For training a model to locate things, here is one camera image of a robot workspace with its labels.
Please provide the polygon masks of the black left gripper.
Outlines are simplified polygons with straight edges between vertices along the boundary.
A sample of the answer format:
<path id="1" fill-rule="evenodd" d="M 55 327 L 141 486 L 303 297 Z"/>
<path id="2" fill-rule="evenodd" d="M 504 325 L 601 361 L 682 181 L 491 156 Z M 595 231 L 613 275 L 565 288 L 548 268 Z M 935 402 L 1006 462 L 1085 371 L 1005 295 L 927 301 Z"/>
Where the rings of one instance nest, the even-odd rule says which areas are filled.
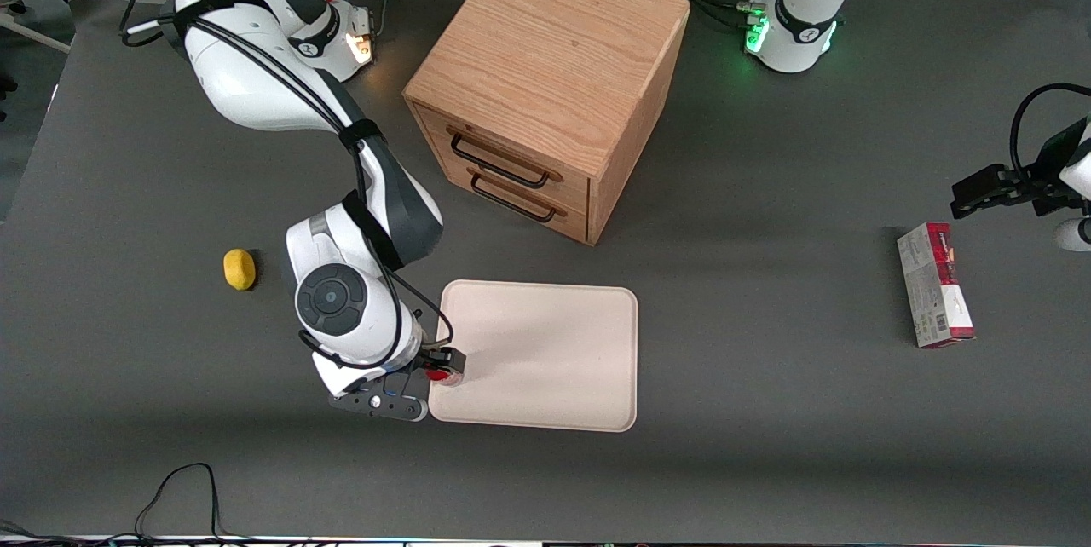
<path id="1" fill-rule="evenodd" d="M 951 187 L 952 217 L 962 219 L 979 210 L 1031 201 L 1036 216 L 1047 216 L 1062 209 L 1087 210 L 1088 198 L 1060 178 L 1062 170 L 1074 156 L 1083 154 L 1080 144 L 1087 124 L 1086 119 L 1079 120 L 1046 139 L 1029 165 L 1019 159 L 1019 154 L 1014 155 L 1014 168 L 1018 174 L 1006 165 L 990 165 L 956 182 Z M 1030 187 L 1031 194 L 1020 190 L 1018 176 Z"/>

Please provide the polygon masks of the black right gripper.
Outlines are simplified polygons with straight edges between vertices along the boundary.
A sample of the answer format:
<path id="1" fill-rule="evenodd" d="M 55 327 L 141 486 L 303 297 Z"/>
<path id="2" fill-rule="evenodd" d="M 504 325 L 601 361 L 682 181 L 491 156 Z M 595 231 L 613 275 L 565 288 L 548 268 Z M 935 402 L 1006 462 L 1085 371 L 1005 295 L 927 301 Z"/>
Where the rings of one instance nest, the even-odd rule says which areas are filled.
<path id="1" fill-rule="evenodd" d="M 397 371 L 384 376 L 382 394 L 389 397 L 424 399 L 430 383 L 428 370 L 464 371 L 466 355 L 456 348 L 422 348 L 413 360 Z M 436 381 L 440 387 L 457 387 L 463 377 L 444 377 Z"/>

